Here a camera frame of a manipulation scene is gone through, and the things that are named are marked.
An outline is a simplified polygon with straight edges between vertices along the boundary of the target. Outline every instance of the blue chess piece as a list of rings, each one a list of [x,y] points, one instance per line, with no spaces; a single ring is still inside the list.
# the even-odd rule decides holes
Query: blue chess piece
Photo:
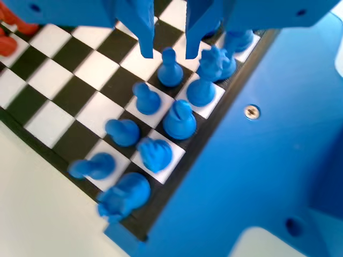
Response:
[[[203,107],[212,102],[215,97],[215,87],[212,82],[221,78],[223,58],[227,59],[216,46],[202,51],[198,69],[200,78],[192,81],[187,88],[187,98],[191,104]]]
[[[151,115],[158,111],[161,98],[158,93],[151,91],[147,84],[140,82],[133,86],[133,93],[137,97],[137,110],[145,115]]]
[[[105,179],[115,169],[116,163],[113,157],[106,153],[98,153],[89,161],[78,160],[68,167],[68,172],[75,178],[90,176],[93,179]]]
[[[170,145],[164,140],[144,138],[137,147],[143,164],[153,173],[166,168],[172,161],[173,152]]]
[[[166,87],[179,85],[183,78],[183,70],[176,62],[176,54],[173,48],[168,47],[162,52],[163,64],[157,71],[157,77]]]
[[[163,128],[172,138],[183,140],[191,137],[197,122],[191,106],[185,100],[175,101],[163,120]]]
[[[226,58],[223,58],[223,70],[218,80],[224,80],[230,78],[232,74],[234,74],[237,64],[236,59],[233,56],[227,56],[227,51],[225,49],[220,49],[220,51]]]
[[[235,52],[243,52],[253,42],[253,32],[251,29],[241,32],[229,31],[225,35],[223,48],[227,50],[228,56]]]
[[[150,196],[148,180],[139,173],[128,173],[118,183],[98,196],[98,212],[108,222],[119,222],[143,206]]]
[[[105,130],[117,145],[123,147],[137,143],[140,135],[137,124],[129,119],[110,119],[106,122]]]

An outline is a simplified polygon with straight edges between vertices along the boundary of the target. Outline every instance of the black square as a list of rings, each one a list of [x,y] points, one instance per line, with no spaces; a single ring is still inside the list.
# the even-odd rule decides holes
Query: black square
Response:
[[[220,24],[219,29],[214,33],[214,35],[208,36],[208,37],[205,36],[203,37],[202,41],[211,46],[218,41],[218,39],[223,34],[223,32],[224,32],[223,25]]]
[[[20,56],[14,63],[11,70],[24,80],[44,62],[47,57],[33,46],[29,48]]]
[[[143,205],[141,208],[134,210],[131,215],[135,218],[140,218],[142,215],[144,215],[145,211],[147,210],[147,206],[150,201],[152,201],[156,194],[158,194],[159,189],[163,187],[161,183],[159,183],[156,179],[154,179],[152,176],[150,176],[147,172],[145,172],[143,169],[141,169],[139,166],[137,166],[135,163],[131,162],[127,169],[124,171],[123,175],[127,173],[136,172],[139,174],[142,174],[149,182],[151,193],[148,202]]]
[[[172,47],[183,34],[177,28],[158,20],[155,24],[154,49],[162,52],[166,47]]]
[[[53,102],[75,116],[94,94],[95,89],[83,80],[74,76],[55,96]]]
[[[72,37],[55,55],[53,60],[68,71],[73,72],[91,51],[92,48]]]
[[[69,34],[71,34],[74,31],[74,29],[76,28],[73,26],[59,26],[59,27],[61,29],[63,29],[64,31],[68,32]]]
[[[188,79],[194,73],[191,70],[188,70],[186,67],[183,67],[182,65],[180,65],[180,66],[181,66],[181,68],[183,70],[183,79],[182,79],[181,83],[178,86],[176,86],[176,87],[166,87],[165,85],[163,85],[160,82],[159,78],[157,77],[158,69],[149,78],[148,83],[150,85],[153,85],[154,87],[158,88],[162,92],[166,93],[170,97],[175,98],[177,96],[177,94],[180,92],[180,90],[182,89],[182,87],[184,86],[184,84],[188,81]]]
[[[6,68],[6,65],[0,62],[0,72],[2,72]]]
[[[155,16],[158,18],[162,12],[167,8],[172,0],[158,0],[154,1]]]
[[[18,123],[25,125],[46,100],[45,96],[30,85],[27,85],[13,100],[7,111]]]
[[[133,97],[133,84],[141,81],[142,79],[120,66],[100,92],[125,107]]]
[[[171,142],[177,144],[178,146],[180,146],[182,149],[186,150],[187,146],[189,145],[189,143],[191,142],[191,140],[194,138],[194,136],[198,133],[200,127],[203,125],[203,123],[206,121],[206,119],[204,117],[202,117],[201,115],[197,114],[196,112],[193,111],[193,115],[195,117],[195,120],[197,121],[197,130],[195,131],[195,133],[190,137],[187,138],[185,140],[178,140],[175,138],[172,138],[171,136],[169,136],[166,132],[165,129],[163,128],[163,120],[164,118],[161,120],[161,122],[157,125],[156,127],[156,131],[159,132],[161,135],[164,135],[166,138],[168,138]]]
[[[20,37],[21,39],[25,40],[26,42],[30,41],[34,36],[36,36],[40,30],[42,30],[42,28],[44,27],[44,25],[39,25],[39,28],[38,30],[31,34],[31,35],[26,35],[26,34],[23,34],[22,32],[19,32],[19,31],[16,31],[15,32],[15,35],[17,35],[18,37]]]
[[[232,74],[232,76],[230,78],[225,79],[225,80],[218,80],[218,81],[215,82],[215,84],[220,86],[221,88],[227,90],[230,87],[233,78],[237,75],[237,73],[242,68],[243,63],[241,63],[240,61],[236,60],[236,65],[237,65],[236,66],[236,71],[234,72],[234,74]]]
[[[75,120],[53,147],[53,151],[71,163],[84,159],[98,140],[96,134]]]
[[[136,39],[130,37],[119,29],[115,29],[99,46],[98,52],[107,56],[116,63],[120,63],[136,43]]]
[[[8,28],[6,28],[2,24],[0,24],[0,28],[2,28],[4,30],[6,36],[9,36],[12,33]]]
[[[119,117],[119,120],[121,120],[121,119],[130,119],[130,120],[134,121],[140,129],[140,138],[147,137],[148,134],[150,133],[151,129],[152,129],[151,127],[149,127],[149,125],[142,122],[140,119],[138,119],[134,115],[130,114],[126,110],[124,110],[124,112]],[[132,155],[136,151],[136,145],[129,146],[129,147],[121,147],[121,146],[117,145],[116,143],[114,143],[111,136],[109,136],[108,134],[105,136],[104,141],[109,143],[113,148],[117,149],[120,153],[122,153],[127,158],[131,158]]]

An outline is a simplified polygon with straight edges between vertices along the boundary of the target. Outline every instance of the orange chess piece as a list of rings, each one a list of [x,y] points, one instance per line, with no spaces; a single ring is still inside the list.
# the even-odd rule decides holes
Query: orange chess piece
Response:
[[[37,24],[28,24],[19,19],[2,2],[0,2],[0,20],[9,25],[16,24],[18,31],[26,35],[34,34],[39,28]],[[6,36],[4,30],[0,28],[0,55],[12,55],[15,52],[17,45],[15,39]]]

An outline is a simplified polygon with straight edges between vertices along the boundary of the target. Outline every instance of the blue plastic frame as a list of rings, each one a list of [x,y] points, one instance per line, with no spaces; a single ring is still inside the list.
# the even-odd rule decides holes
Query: blue plastic frame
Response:
[[[343,222],[311,203],[343,129],[343,79],[334,68],[342,35],[332,14],[312,28],[284,29],[147,242],[129,246],[133,236],[124,240],[119,224],[105,234],[131,256],[227,256],[244,229],[260,226],[306,256],[341,256],[330,240],[342,241],[333,228]],[[261,110],[258,120],[244,116],[249,104]]]

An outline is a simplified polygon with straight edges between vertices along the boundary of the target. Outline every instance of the screw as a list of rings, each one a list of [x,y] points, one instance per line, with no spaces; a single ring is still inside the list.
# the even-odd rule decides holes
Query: screw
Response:
[[[257,119],[259,117],[259,110],[254,105],[248,105],[244,109],[244,114],[248,119]]]

